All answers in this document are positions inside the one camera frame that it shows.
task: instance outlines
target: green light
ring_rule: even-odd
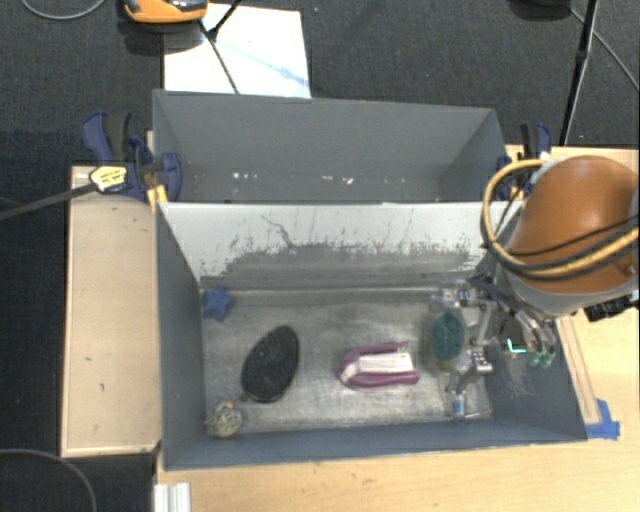
[[[526,348],[513,348],[513,341],[511,341],[511,338],[507,338],[507,347],[509,347],[509,352],[512,354],[524,354],[527,351]]]

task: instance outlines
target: wooden table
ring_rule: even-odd
[[[604,154],[638,170],[637,151],[554,148],[553,156],[576,153]],[[82,170],[76,175],[82,183]],[[151,216],[144,205],[119,198],[108,198],[107,214],[95,215],[86,204],[95,200],[105,198],[74,200],[71,212],[64,456],[151,451],[160,439]],[[93,256],[86,257],[91,248]],[[117,300],[106,310],[109,297]],[[595,324],[579,314],[570,323],[596,396],[622,424],[616,442],[172,473],[160,468],[158,481],[190,482],[194,512],[640,510],[638,313]]]

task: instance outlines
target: yellow cable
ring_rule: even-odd
[[[517,171],[519,169],[524,169],[524,168],[528,168],[528,167],[540,167],[541,165],[543,165],[545,163],[547,163],[545,160],[536,160],[536,159],[521,160],[519,162],[514,162],[512,164],[507,165],[506,167],[503,167],[502,169],[500,169],[500,171],[498,171],[496,174],[493,175],[491,180],[489,180],[489,184],[487,185],[487,188],[486,188],[485,193],[484,193],[484,197],[482,199],[481,222],[485,227],[485,230],[487,232],[487,238],[489,239],[489,242],[491,243],[491,246],[505,260],[507,260],[510,263],[513,263],[514,265],[517,265],[517,266],[526,267],[526,266],[528,266],[528,264],[525,263],[522,260],[518,260],[517,258],[514,258],[498,242],[497,235],[496,235],[495,231],[493,230],[493,226],[491,225],[491,217],[489,215],[489,205],[491,203],[491,198],[493,197],[493,192],[494,192],[496,186],[498,185],[498,183],[502,179],[504,179],[506,176],[508,176],[509,174],[512,174],[514,171]],[[611,244],[609,244],[609,245],[607,245],[605,247],[602,247],[601,249],[599,249],[599,250],[597,250],[597,251],[595,251],[595,252],[593,252],[591,254],[588,254],[586,256],[583,256],[582,258],[579,258],[579,259],[577,259],[575,261],[572,261],[572,262],[569,262],[569,263],[565,263],[563,265],[559,265],[557,267],[553,267],[553,268],[549,268],[549,269],[542,269],[542,270],[526,270],[526,269],[523,269],[523,271],[527,275],[529,275],[531,277],[560,277],[560,276],[564,276],[564,275],[567,275],[567,274],[571,274],[572,272],[577,272],[577,271],[583,270],[583,269],[589,267],[590,265],[593,265],[595,263],[599,263],[599,262],[603,261],[604,259],[606,259],[609,256],[612,256],[613,254],[618,252],[619,250],[624,249],[627,245],[631,244],[632,242],[634,242],[637,239],[638,239],[638,228],[636,227],[636,228],[633,228],[626,235],[624,235],[621,238],[619,238],[618,240],[616,240],[615,242],[612,242]]]

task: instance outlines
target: yellow label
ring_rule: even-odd
[[[91,182],[104,192],[110,187],[123,185],[127,182],[127,168],[103,165],[89,175]]]

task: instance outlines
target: bin floor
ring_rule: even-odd
[[[444,394],[449,374],[427,355],[424,333],[436,316],[425,302],[274,301],[273,292],[260,295],[239,296],[222,323],[203,320],[207,411],[219,400],[234,400],[244,417],[242,433],[450,420]],[[280,400],[256,403],[242,396],[242,365],[253,345],[280,325],[298,335],[299,367]],[[338,368],[349,350],[402,341],[409,342],[417,384],[355,390],[339,381]],[[470,384],[466,395],[468,414],[489,411],[482,380]]]

